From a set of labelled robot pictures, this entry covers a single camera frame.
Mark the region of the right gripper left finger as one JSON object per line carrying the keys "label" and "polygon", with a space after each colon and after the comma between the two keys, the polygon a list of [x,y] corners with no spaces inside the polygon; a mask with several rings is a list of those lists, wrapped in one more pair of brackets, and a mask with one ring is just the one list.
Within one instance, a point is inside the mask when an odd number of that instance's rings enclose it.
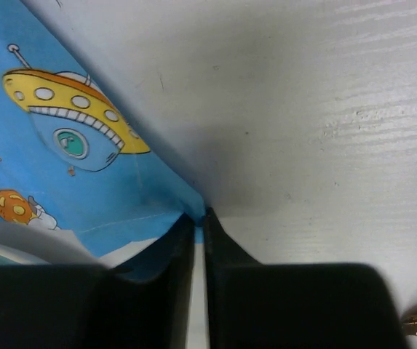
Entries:
{"label": "right gripper left finger", "polygon": [[65,231],[0,222],[0,348],[183,348],[194,222],[106,264]]}

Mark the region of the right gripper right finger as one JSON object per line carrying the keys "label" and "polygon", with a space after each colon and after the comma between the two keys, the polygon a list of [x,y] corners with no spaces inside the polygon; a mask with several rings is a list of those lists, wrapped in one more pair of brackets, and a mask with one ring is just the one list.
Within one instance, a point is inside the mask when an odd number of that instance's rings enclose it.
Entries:
{"label": "right gripper right finger", "polygon": [[204,218],[211,348],[406,348],[389,290],[359,263],[263,264]]}

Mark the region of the blue space print cloth placemat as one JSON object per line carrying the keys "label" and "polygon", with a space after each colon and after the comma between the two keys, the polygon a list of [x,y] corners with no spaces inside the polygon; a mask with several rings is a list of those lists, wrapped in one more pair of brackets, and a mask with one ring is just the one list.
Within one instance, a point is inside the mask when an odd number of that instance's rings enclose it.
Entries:
{"label": "blue space print cloth placemat", "polygon": [[0,221],[139,252],[202,197],[20,1],[0,1]]}

